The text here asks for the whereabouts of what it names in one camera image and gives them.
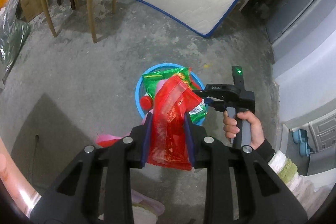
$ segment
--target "barcode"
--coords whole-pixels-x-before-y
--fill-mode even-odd
[[[195,107],[192,111],[190,111],[189,114],[192,115],[201,112],[203,110],[202,107],[205,107],[204,100],[202,100],[202,102],[197,107]]]

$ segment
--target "blue plastic item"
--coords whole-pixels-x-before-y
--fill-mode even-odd
[[[292,136],[295,143],[304,143],[307,139],[307,130],[298,129],[292,133]]]
[[[309,157],[310,155],[310,148],[307,142],[303,142],[299,144],[299,153],[302,157]]]
[[[146,70],[144,73],[150,73],[150,72],[155,72],[155,71],[159,71],[159,70],[167,70],[167,69],[173,69],[173,68],[184,68],[183,66],[177,65],[177,64],[173,64],[173,63],[162,63],[162,64],[158,64],[155,65],[153,67],[150,67],[148,70]],[[204,89],[204,85],[202,83],[202,81],[196,76],[196,74],[194,74],[193,72],[190,73],[192,80],[199,85],[202,89]],[[146,90],[142,84],[142,77],[140,76],[138,83],[136,84],[135,87],[135,104],[136,104],[136,108],[138,109],[138,112],[140,114],[140,116],[142,118],[145,117],[145,113],[143,112],[141,106],[140,106],[140,98],[142,96],[144,96],[146,94]],[[203,121],[205,118],[200,119],[198,122],[196,122],[196,124],[198,126],[201,126]]]
[[[295,143],[300,143],[300,136],[299,135],[300,135],[299,130],[292,132],[293,141]]]

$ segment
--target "metal screw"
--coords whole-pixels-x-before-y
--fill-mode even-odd
[[[252,152],[252,147],[251,146],[249,146],[249,145],[244,145],[243,146],[243,151],[245,152],[245,153],[251,153]]]
[[[85,146],[85,153],[91,153],[95,148],[92,145]]]
[[[132,137],[125,137],[125,138],[123,138],[123,142],[128,144],[128,143],[133,142],[133,139],[132,139]]]
[[[213,143],[214,139],[212,137],[210,137],[210,136],[207,136],[207,137],[204,138],[204,141],[206,143]]]

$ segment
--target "black sleeve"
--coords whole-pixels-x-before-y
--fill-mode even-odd
[[[264,142],[256,149],[258,154],[268,163],[274,156],[275,150],[272,148],[268,140]]]

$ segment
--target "human hand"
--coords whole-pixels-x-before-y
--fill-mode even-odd
[[[239,128],[236,127],[237,121],[229,118],[227,111],[223,113],[224,131],[226,138],[234,138],[239,133]],[[239,112],[236,116],[241,120],[246,120],[251,124],[251,147],[256,150],[265,140],[263,128],[259,119],[250,111]]]

